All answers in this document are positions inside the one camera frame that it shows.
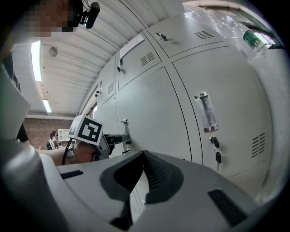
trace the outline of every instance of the ceiling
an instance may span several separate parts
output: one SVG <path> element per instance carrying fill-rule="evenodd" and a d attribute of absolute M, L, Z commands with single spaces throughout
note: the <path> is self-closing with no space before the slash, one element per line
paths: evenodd
<path fill-rule="evenodd" d="M 30 115 L 47 115 L 42 98 L 48 99 L 54 117 L 75 116 L 100 71 L 111 57 L 144 29 L 182 14 L 182 0 L 99 0 L 101 11 L 90 30 L 79 25 L 62 38 L 42 40 L 42 82 L 33 78 L 30 44 L 13 50 L 14 71 Z M 56 57 L 48 53 L 58 50 Z"/>

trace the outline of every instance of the ceiling light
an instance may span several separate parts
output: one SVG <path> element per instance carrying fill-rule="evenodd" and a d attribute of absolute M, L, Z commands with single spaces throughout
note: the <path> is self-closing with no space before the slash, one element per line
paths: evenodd
<path fill-rule="evenodd" d="M 45 106 L 45 109 L 46 109 L 47 113 L 51 113 L 51 109 L 50 109 L 48 100 L 47 99 L 42 99 L 42 101 L 44 103 L 44 106 Z"/>
<path fill-rule="evenodd" d="M 36 81 L 42 81 L 40 70 L 40 48 L 41 40 L 31 44 L 31 60 L 34 78 Z"/>

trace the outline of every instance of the person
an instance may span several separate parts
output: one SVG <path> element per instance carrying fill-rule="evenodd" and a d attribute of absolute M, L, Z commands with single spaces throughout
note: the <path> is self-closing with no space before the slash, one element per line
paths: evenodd
<path fill-rule="evenodd" d="M 53 130 L 50 133 L 50 139 L 47 140 L 47 142 L 46 142 L 46 149 L 47 150 L 54 150 L 54 149 L 59 149 L 60 148 L 59 143 L 56 140 L 56 137 L 58 137 L 58 133 L 56 133 L 56 131 Z"/>
<path fill-rule="evenodd" d="M 81 20 L 79 15 L 82 14 L 82 11 L 82 0 L 28 0 L 20 1 L 14 8 L 10 19 L 5 20 L 6 24 L 1 29 L 3 32 L 1 38 L 7 38 L 7 40 L 0 41 L 0 61 L 19 91 L 21 91 L 20 83 L 13 69 L 11 53 L 13 47 L 18 43 L 32 43 L 41 38 L 51 37 L 53 32 L 59 31 L 59 28 L 62 28 L 63 31 L 72 31 L 79 24 Z M 24 145 L 31 146 L 23 124 L 17 139 Z M 59 147 L 54 150 L 36 150 L 36 152 L 49 155 L 54 164 L 58 166 L 62 165 L 65 149 L 65 147 Z M 73 152 L 79 163 L 92 162 L 96 148 L 80 142 L 74 146 Z M 70 164 L 66 157 L 64 164 Z"/>

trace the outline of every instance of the ventilation slot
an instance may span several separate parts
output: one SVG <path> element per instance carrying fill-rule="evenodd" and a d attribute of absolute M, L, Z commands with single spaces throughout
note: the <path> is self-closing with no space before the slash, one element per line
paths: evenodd
<path fill-rule="evenodd" d="M 213 35 L 211 35 L 209 32 L 207 31 L 201 31 L 201 32 L 196 32 L 194 33 L 195 35 L 197 35 L 199 38 L 201 39 L 207 39 L 207 38 L 211 38 L 213 37 Z"/>
<path fill-rule="evenodd" d="M 147 56 L 147 59 L 148 59 L 149 62 L 151 60 L 154 60 L 155 59 L 155 57 L 154 57 L 154 55 L 152 53 L 148 53 L 146 56 Z"/>
<path fill-rule="evenodd" d="M 108 94 L 114 90 L 114 82 L 108 86 Z"/>
<path fill-rule="evenodd" d="M 141 64 L 142 64 L 142 66 L 146 65 L 147 63 L 148 63 L 148 61 L 147 61 L 147 59 L 146 59 L 146 56 L 143 56 L 143 57 L 141 58 Z"/>
<path fill-rule="evenodd" d="M 252 139 L 252 158 L 256 155 L 264 152 L 265 150 L 265 133 L 259 135 L 258 137 Z"/>

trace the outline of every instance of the locker door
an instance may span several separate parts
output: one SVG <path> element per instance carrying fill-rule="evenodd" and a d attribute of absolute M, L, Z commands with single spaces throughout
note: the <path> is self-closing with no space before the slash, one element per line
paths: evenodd
<path fill-rule="evenodd" d="M 108 100 L 101 108 L 94 111 L 94 119 L 104 123 L 104 134 L 119 134 L 116 99 Z M 110 158 L 122 155 L 121 144 L 117 144 Z"/>
<path fill-rule="evenodd" d="M 147 31 L 156 39 L 168 57 L 202 45 L 222 41 L 212 31 L 187 20 L 184 15 L 163 20 Z M 156 33 L 165 35 L 167 41 L 161 40 Z"/>
<path fill-rule="evenodd" d="M 258 77 L 230 47 L 197 53 L 174 62 L 188 91 L 197 115 L 203 147 L 203 164 L 217 170 L 214 145 L 217 137 L 222 148 L 219 173 L 231 177 L 260 164 L 271 152 L 271 118 L 266 96 Z M 207 92 L 218 129 L 203 131 L 199 93 Z"/>
<path fill-rule="evenodd" d="M 155 151 L 191 161 L 184 118 L 165 68 L 122 88 L 117 110 L 119 120 L 128 119 L 132 151 Z"/>
<path fill-rule="evenodd" d="M 150 42 L 143 34 L 141 35 L 144 41 L 122 58 L 123 70 L 118 73 L 119 89 L 122 89 L 134 78 L 161 62 Z M 116 67 L 117 66 L 120 66 L 119 60 L 116 62 Z"/>
<path fill-rule="evenodd" d="M 115 59 L 114 56 L 100 72 L 99 86 L 101 88 L 98 94 L 99 108 L 115 94 Z"/>

